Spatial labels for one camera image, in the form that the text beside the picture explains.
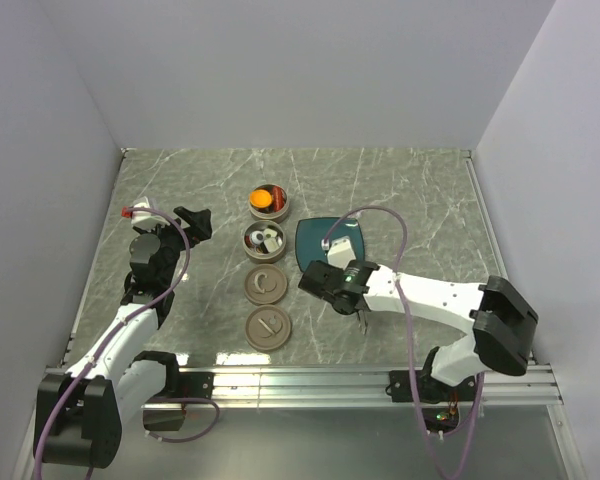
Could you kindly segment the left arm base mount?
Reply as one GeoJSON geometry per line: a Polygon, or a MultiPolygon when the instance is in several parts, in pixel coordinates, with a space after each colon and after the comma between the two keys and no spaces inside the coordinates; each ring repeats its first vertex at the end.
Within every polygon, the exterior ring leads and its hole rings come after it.
{"type": "Polygon", "coordinates": [[[185,424],[190,403],[174,399],[212,398],[215,374],[210,371],[185,371],[179,374],[174,387],[152,397],[142,410],[146,430],[156,434],[179,432],[185,424]]]}

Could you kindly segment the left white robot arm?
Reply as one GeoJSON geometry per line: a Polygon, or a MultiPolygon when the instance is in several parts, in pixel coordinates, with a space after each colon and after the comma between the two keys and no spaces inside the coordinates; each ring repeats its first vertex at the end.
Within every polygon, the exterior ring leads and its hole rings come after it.
{"type": "Polygon", "coordinates": [[[170,313],[192,249],[212,236],[211,212],[182,206],[166,214],[143,198],[122,211],[137,236],[130,271],[111,324],[76,363],[41,380],[36,396],[34,476],[44,464],[108,467],[123,428],[149,400],[182,388],[174,354],[144,350],[170,313]]]}

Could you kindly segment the blue white small bowl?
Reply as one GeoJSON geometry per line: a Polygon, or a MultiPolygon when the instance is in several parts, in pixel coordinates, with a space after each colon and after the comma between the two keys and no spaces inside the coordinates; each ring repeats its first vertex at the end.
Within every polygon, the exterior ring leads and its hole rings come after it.
{"type": "Polygon", "coordinates": [[[253,245],[261,245],[265,240],[265,235],[262,231],[253,231],[250,236],[250,241],[253,245]]]}

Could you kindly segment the white rice block seaweed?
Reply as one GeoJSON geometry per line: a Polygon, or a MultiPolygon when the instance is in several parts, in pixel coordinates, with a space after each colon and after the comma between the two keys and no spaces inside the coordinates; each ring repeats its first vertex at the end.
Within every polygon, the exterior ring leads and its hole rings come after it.
{"type": "Polygon", "coordinates": [[[262,243],[262,248],[266,251],[267,254],[273,254],[281,248],[282,244],[279,242],[278,238],[268,237],[262,243]]]}

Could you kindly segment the red sausage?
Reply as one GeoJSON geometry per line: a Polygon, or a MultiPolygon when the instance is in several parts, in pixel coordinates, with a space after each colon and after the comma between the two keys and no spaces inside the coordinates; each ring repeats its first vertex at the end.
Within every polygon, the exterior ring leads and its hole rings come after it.
{"type": "Polygon", "coordinates": [[[280,186],[274,185],[272,187],[272,198],[274,211],[281,211],[286,204],[286,194],[280,186]]]}

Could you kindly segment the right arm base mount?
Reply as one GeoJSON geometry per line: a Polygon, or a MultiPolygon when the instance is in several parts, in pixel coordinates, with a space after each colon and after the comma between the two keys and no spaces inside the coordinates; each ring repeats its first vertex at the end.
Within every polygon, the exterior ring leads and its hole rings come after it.
{"type": "MultiPolygon", "coordinates": [[[[391,370],[388,372],[389,383],[385,394],[393,403],[413,403],[410,370],[391,370]]],[[[441,404],[451,401],[470,402],[476,397],[478,381],[476,377],[468,377],[457,386],[449,386],[425,374],[423,370],[415,370],[415,385],[419,399],[425,404],[441,404]]]]}

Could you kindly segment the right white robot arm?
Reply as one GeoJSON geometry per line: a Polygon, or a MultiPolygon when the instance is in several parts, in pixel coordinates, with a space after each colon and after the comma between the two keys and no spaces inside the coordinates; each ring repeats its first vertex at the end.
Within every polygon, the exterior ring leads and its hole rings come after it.
{"type": "Polygon", "coordinates": [[[432,399],[445,398],[466,378],[487,370],[526,374],[538,315],[505,278],[453,283],[367,261],[353,260],[342,269],[314,260],[299,288],[341,315],[404,313],[462,332],[461,339],[434,352],[421,374],[422,391],[432,399]]]}

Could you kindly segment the orange half fruit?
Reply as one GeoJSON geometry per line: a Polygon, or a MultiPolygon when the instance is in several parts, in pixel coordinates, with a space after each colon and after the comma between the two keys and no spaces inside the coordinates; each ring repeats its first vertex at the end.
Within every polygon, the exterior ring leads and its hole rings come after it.
{"type": "Polygon", "coordinates": [[[254,209],[268,209],[273,203],[273,196],[266,189],[255,189],[249,194],[249,203],[254,209]]]}

